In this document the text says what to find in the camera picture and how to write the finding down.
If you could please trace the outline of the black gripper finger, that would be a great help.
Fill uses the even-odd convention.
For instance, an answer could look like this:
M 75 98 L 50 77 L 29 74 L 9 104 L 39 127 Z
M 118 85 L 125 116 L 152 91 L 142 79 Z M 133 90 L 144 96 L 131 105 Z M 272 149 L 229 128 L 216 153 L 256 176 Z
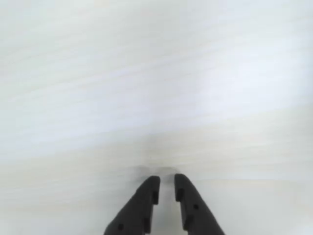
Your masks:
M 148 177 L 108 224 L 104 235 L 147 235 L 151 233 L 154 205 L 158 204 L 160 177 Z
M 215 216 L 189 178 L 184 174 L 175 174 L 174 184 L 183 229 L 189 235 L 224 235 Z

